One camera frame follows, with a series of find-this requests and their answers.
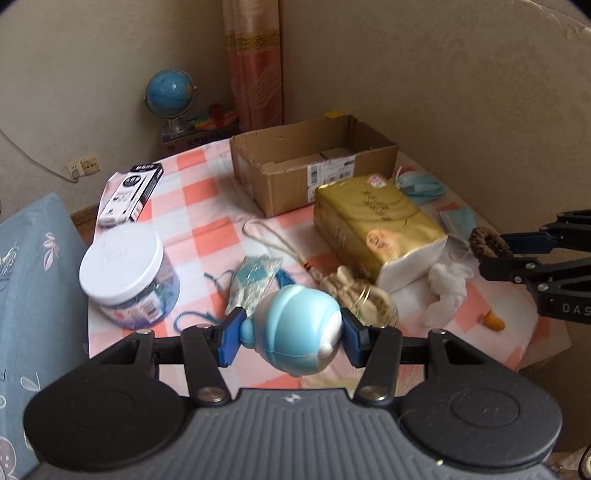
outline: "blue face mask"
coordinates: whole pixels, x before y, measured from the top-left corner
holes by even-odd
[[[468,241],[470,234],[476,228],[476,217],[469,207],[459,207],[454,210],[442,210],[439,216],[443,221],[447,233],[455,238]]]
[[[396,186],[417,205],[438,199],[446,194],[443,183],[428,173],[415,170],[398,176]]]

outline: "wooden baseboard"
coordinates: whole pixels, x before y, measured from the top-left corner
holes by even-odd
[[[99,204],[91,205],[79,212],[72,213],[70,218],[72,219],[72,223],[76,226],[80,225],[81,223],[88,222],[89,220],[94,220],[99,214]]]

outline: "electrical outlet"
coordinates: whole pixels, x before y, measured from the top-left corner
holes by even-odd
[[[96,157],[86,157],[80,160],[84,175],[92,175],[100,170],[99,161]]]
[[[66,170],[70,178],[75,181],[78,181],[78,178],[84,175],[80,160],[72,160],[66,163]]]

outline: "power cord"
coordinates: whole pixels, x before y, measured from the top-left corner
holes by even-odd
[[[43,163],[41,163],[39,160],[36,160],[35,158],[33,158],[32,156],[30,156],[27,152],[25,152],[12,138],[10,138],[8,136],[8,134],[2,129],[2,127],[0,127],[0,133],[12,144],[12,146],[14,148],[16,148],[22,155],[24,155],[25,157],[27,157],[30,161],[32,161],[33,163],[36,163],[37,165],[39,165],[41,168],[43,168],[45,171],[48,171],[49,173],[52,173],[58,177],[63,178],[64,180],[69,181],[70,183],[78,183],[78,179],[76,180],[72,180],[70,177],[66,177],[66,175],[64,175],[63,173],[60,173],[56,170],[53,170],[52,168],[48,167],[47,165],[44,165]]]

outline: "brown hair tie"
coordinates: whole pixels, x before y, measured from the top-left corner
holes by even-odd
[[[470,250],[478,260],[513,256],[507,242],[493,229],[486,226],[479,226],[472,231]]]

